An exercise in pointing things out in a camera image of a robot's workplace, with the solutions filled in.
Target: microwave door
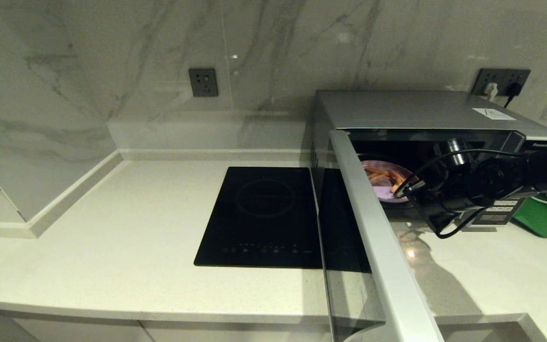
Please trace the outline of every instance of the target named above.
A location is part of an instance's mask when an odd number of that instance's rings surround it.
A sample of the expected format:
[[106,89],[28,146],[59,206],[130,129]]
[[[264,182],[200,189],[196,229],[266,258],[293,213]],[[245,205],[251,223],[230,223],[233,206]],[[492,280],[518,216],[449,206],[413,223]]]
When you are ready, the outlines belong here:
[[442,342],[348,133],[331,130],[322,155],[313,173],[334,340]]

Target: electrical outlet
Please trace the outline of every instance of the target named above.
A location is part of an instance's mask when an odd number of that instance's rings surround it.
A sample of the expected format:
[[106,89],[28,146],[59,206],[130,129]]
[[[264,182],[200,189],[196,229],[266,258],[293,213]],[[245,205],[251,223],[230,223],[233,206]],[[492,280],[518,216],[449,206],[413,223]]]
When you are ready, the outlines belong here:
[[194,97],[219,96],[217,74],[214,69],[189,69],[189,80]]
[[506,69],[480,69],[472,93],[474,95],[486,95],[484,88],[488,84],[497,84],[497,91],[499,91],[500,84],[506,78]]
[[508,87],[511,84],[519,84],[525,87],[525,82],[527,82],[527,77],[530,73],[531,70],[506,69],[504,81],[499,86],[497,86],[497,95],[507,96]]
[[525,86],[531,70],[521,69],[480,69],[472,93],[474,95],[486,95],[484,88],[487,84],[497,84],[497,96],[508,96],[508,87],[511,84]]

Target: green tray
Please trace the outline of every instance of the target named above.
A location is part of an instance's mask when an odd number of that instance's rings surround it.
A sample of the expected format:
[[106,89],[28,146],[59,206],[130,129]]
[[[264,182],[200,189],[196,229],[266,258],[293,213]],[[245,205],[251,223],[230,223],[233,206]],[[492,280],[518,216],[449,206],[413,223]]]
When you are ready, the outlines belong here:
[[[547,201],[547,198],[539,195],[538,199]],[[533,199],[526,199],[514,214],[516,221],[528,228],[534,234],[547,238],[547,204],[539,203]]]

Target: microwave oven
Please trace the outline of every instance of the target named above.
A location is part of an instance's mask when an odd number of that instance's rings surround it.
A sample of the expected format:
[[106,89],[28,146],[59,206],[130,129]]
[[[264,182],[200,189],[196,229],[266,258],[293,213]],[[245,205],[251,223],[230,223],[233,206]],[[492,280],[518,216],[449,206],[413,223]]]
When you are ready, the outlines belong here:
[[[547,128],[475,95],[450,91],[317,91],[310,128],[334,339],[442,341],[391,227],[419,223],[421,217],[408,201],[394,199],[389,188],[377,191],[365,167],[410,175],[432,158],[437,143],[454,138],[477,149],[545,149]],[[504,225],[520,204],[496,201],[474,219],[472,228]],[[342,251],[331,250],[340,246]],[[334,267],[339,258],[352,259],[356,272],[363,274],[357,279],[372,294],[365,296],[363,308],[370,318],[345,314],[343,289],[336,288],[343,284]]]

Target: quartz countertop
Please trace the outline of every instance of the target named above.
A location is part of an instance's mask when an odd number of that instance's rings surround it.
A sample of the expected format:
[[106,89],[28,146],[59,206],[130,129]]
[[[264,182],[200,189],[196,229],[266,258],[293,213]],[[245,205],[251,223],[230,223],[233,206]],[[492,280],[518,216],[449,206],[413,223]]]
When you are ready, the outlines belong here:
[[[445,240],[428,229],[393,227],[439,324],[513,321],[527,314],[547,339],[547,238],[512,223]],[[527,333],[540,340],[538,332]]]
[[232,165],[299,161],[124,161],[40,238],[0,238],[0,309],[328,324],[321,270],[193,265]]
[[[228,166],[299,165],[298,158],[124,161],[40,238],[0,238],[0,309],[327,324],[321,270],[193,266]],[[393,227],[437,321],[528,314],[547,338],[547,239],[514,225],[447,240]],[[363,289],[346,290],[356,310],[348,315],[358,317]]]

